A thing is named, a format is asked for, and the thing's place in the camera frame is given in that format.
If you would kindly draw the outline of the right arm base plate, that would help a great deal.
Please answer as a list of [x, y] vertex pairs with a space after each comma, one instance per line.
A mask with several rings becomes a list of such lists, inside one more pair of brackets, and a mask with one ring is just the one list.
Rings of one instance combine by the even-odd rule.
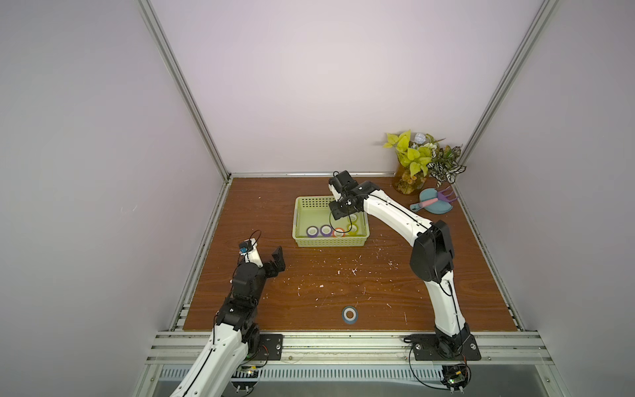
[[481, 351], [473, 335], [445, 337], [436, 334], [413, 334], [403, 341], [412, 347], [416, 361], [479, 361]]

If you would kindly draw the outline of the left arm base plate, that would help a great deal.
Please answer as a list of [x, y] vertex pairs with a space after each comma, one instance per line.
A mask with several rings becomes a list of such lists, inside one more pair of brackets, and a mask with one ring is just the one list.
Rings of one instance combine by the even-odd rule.
[[282, 359], [284, 347], [284, 335], [280, 333], [260, 334], [258, 338], [252, 339], [248, 345], [248, 361], [273, 361]]

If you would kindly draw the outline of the amber vase with flowers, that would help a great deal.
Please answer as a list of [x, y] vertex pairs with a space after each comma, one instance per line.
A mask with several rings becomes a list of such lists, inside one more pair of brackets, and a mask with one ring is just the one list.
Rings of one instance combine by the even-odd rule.
[[399, 165], [392, 180], [392, 187], [402, 195], [417, 195], [427, 181], [423, 172], [411, 175], [409, 168]]

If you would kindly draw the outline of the red tape roll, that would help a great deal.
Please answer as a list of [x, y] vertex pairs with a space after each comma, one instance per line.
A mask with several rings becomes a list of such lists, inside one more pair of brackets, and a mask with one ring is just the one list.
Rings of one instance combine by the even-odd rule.
[[346, 236], [346, 233], [343, 228], [335, 228], [332, 232], [332, 236], [334, 238], [342, 238]]

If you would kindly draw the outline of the right controller board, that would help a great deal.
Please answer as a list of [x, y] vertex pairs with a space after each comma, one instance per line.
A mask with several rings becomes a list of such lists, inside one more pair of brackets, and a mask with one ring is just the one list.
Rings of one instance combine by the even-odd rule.
[[450, 390], [450, 392], [464, 392], [465, 388], [471, 381], [471, 369], [466, 363], [458, 363], [442, 367], [441, 383]]

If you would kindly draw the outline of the left controller board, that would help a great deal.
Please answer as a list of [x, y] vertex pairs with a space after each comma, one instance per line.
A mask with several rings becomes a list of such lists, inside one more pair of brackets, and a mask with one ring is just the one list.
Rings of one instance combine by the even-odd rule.
[[230, 385], [236, 395], [250, 395], [259, 382], [261, 369], [259, 367], [239, 367], [233, 377]]

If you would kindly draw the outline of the pink purple toy rake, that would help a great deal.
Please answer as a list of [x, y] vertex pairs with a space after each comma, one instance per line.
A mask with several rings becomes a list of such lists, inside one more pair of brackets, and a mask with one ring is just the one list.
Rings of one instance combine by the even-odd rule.
[[456, 192], [451, 186], [446, 187], [444, 190], [435, 190], [432, 188], [423, 190], [419, 196], [420, 205], [425, 208], [435, 203], [454, 203], [458, 200]]

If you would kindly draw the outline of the green leafy plant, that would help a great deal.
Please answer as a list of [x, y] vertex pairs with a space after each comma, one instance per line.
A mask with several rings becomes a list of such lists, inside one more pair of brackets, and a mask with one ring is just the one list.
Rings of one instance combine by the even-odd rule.
[[427, 181], [435, 181], [437, 187], [453, 185], [456, 178], [466, 171], [466, 167], [459, 163], [461, 146], [443, 145], [443, 139], [436, 139], [428, 133], [413, 133], [411, 130], [387, 133], [384, 148], [392, 149], [398, 165], [409, 168], [411, 175], [423, 172], [428, 177]]

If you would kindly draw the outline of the green perforated storage basket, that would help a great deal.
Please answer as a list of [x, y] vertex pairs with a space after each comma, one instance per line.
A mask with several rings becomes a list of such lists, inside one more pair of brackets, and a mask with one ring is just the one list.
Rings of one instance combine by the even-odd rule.
[[[355, 247], [364, 246], [370, 236], [370, 226], [367, 215], [365, 213], [355, 213], [357, 221], [352, 222], [350, 216], [335, 220], [330, 213], [329, 203], [332, 202], [331, 196], [300, 196], [296, 198], [294, 204], [294, 220], [292, 228], [292, 237], [299, 247]], [[323, 237], [320, 235], [316, 238], [308, 238], [306, 230], [310, 226], [316, 226], [319, 229], [322, 225], [328, 224], [333, 230], [335, 228], [343, 228], [346, 236], [342, 238]], [[355, 224], [358, 228], [357, 233], [347, 234], [349, 226]]]

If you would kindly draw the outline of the blue tape roll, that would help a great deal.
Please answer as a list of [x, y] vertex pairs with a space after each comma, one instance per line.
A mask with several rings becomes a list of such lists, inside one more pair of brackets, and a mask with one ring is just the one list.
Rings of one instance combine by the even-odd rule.
[[359, 314], [357, 312], [357, 309], [353, 306], [346, 306], [343, 310], [342, 310], [342, 320], [348, 324], [348, 325], [352, 325], [355, 324], [359, 319]]

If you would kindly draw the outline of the controller board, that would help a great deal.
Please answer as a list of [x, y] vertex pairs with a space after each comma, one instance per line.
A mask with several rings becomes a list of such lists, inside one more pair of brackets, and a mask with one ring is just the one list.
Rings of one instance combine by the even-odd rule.
[[239, 367], [233, 377], [230, 385], [236, 395], [250, 395], [259, 382], [261, 369], [259, 367]]
[[441, 383], [450, 390], [450, 392], [464, 392], [465, 388], [471, 381], [471, 369], [466, 363], [458, 363], [442, 367]]

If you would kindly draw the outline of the purple tape roll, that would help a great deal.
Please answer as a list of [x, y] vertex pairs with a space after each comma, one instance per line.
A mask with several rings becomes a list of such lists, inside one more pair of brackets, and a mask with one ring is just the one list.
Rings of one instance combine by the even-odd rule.
[[308, 238], [316, 238], [320, 235], [320, 229], [316, 226], [310, 226], [306, 230]]
[[322, 225], [320, 228], [320, 233], [323, 237], [331, 237], [333, 235], [333, 228], [328, 224]]

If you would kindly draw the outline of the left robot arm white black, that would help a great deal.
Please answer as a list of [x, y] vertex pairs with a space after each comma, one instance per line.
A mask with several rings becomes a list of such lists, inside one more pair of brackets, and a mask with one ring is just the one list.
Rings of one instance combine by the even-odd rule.
[[244, 360], [258, 354], [260, 329], [257, 309], [266, 281], [285, 271], [284, 252], [278, 247], [262, 261], [256, 240], [239, 244], [240, 260], [228, 297], [214, 318], [213, 332], [173, 396], [220, 396]]

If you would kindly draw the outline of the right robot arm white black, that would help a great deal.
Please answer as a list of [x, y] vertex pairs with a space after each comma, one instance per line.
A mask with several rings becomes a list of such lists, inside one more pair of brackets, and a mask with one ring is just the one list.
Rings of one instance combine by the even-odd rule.
[[471, 331], [456, 296], [455, 250], [448, 225], [417, 215], [378, 185], [370, 181], [360, 184], [347, 171], [333, 173], [329, 190], [334, 197], [329, 208], [335, 220], [367, 213], [395, 230], [412, 247], [410, 268], [428, 290], [438, 352], [447, 358], [458, 356]]

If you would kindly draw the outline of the aluminium front rail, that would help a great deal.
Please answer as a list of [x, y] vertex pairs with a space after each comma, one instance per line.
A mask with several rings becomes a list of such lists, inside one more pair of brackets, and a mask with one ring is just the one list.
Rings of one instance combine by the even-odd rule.
[[[263, 332], [284, 335], [282, 359], [275, 364], [401, 364], [412, 359], [405, 332]], [[538, 332], [473, 332], [482, 359], [477, 365], [552, 365], [553, 360]], [[208, 342], [206, 332], [159, 332], [145, 364], [192, 364]]]

